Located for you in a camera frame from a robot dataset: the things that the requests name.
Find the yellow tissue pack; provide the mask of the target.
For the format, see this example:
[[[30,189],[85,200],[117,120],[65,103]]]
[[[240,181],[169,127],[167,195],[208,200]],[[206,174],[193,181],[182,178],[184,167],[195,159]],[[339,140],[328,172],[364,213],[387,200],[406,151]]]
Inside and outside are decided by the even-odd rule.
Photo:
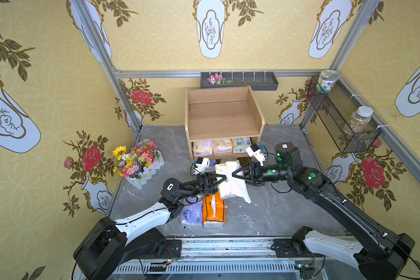
[[[236,179],[232,176],[232,172],[241,168],[239,161],[227,161],[215,166],[216,174],[226,175],[227,180],[219,184],[219,194],[222,200],[240,197],[250,204],[252,201],[247,191],[246,182]]]

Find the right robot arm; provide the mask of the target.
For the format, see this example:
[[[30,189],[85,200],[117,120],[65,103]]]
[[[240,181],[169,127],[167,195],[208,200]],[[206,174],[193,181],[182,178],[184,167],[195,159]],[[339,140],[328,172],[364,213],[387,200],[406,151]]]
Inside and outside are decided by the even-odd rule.
[[[330,257],[358,270],[367,280],[396,280],[411,259],[415,241],[405,233],[396,234],[372,219],[337,190],[334,183],[315,168],[304,166],[297,147],[290,142],[275,146],[275,164],[264,165],[260,147],[253,145],[250,162],[232,172],[232,177],[253,186],[286,181],[290,190],[315,203],[356,239],[348,242],[301,227],[292,237],[297,255],[309,253]]]

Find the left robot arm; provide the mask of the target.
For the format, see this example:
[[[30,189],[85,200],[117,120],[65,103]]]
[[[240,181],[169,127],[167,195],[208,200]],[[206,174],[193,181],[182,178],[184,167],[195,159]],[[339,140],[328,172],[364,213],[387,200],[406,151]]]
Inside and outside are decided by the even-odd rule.
[[[100,219],[75,250],[76,267],[88,280],[106,280],[123,262],[162,249],[165,238],[156,227],[175,219],[190,205],[188,198],[215,194],[226,178],[214,172],[186,183],[168,178],[153,206],[118,220]]]

